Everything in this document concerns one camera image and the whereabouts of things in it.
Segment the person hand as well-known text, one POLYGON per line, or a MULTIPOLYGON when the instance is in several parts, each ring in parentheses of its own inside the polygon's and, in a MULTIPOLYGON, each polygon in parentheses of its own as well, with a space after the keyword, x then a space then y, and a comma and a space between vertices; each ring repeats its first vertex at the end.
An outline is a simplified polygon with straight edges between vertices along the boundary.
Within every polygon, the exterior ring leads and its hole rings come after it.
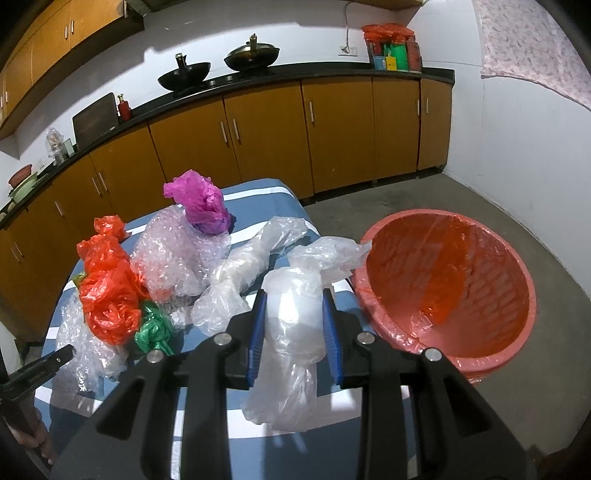
POLYGON ((41 457, 52 466, 56 460, 56 453, 53 449, 49 432, 42 421, 41 412, 34 406, 25 408, 25 419, 29 425, 25 431, 12 422, 8 427, 19 445, 29 450, 40 450, 41 457))

